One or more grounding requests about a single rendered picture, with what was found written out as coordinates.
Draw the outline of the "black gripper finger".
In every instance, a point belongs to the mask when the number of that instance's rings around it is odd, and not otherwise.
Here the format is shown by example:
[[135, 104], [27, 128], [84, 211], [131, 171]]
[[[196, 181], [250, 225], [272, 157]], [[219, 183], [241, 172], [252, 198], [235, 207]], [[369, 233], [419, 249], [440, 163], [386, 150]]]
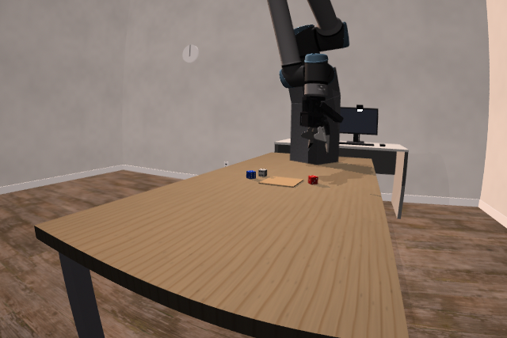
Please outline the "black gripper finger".
[[330, 149], [330, 125], [326, 117], [323, 118], [322, 127], [318, 127], [318, 133], [314, 138], [326, 144], [326, 152], [329, 153]]
[[314, 134], [316, 134], [318, 131], [318, 128], [315, 127], [309, 127], [308, 130], [301, 134], [302, 138], [309, 139], [308, 141], [308, 148], [311, 147], [314, 141]]

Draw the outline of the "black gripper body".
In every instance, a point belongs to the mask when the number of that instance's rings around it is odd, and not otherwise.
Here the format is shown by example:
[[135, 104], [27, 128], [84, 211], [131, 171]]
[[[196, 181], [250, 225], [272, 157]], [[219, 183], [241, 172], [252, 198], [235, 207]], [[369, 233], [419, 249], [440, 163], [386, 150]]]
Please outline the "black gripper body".
[[[310, 100], [310, 101], [307, 101]], [[300, 122], [300, 126], [302, 127], [322, 127], [323, 118], [326, 117], [326, 113], [319, 108], [321, 101], [325, 101], [325, 97], [319, 96], [309, 96], [303, 97], [302, 104], [302, 112], [300, 116], [302, 116], [302, 123]], [[316, 105], [315, 105], [315, 104]], [[309, 112], [309, 113], [303, 113]], [[313, 113], [320, 112], [320, 113]], [[322, 112], [322, 113], [321, 113]]]

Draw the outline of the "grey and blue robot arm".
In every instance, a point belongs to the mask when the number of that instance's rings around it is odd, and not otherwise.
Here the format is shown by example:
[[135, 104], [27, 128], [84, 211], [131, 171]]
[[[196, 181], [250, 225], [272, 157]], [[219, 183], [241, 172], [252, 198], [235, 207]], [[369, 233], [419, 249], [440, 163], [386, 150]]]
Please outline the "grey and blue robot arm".
[[327, 97], [335, 71], [320, 51], [348, 47], [347, 24], [336, 17], [330, 0], [307, 2], [317, 26], [294, 29], [287, 0], [267, 0], [282, 66], [280, 81], [285, 88], [305, 86], [305, 96]]

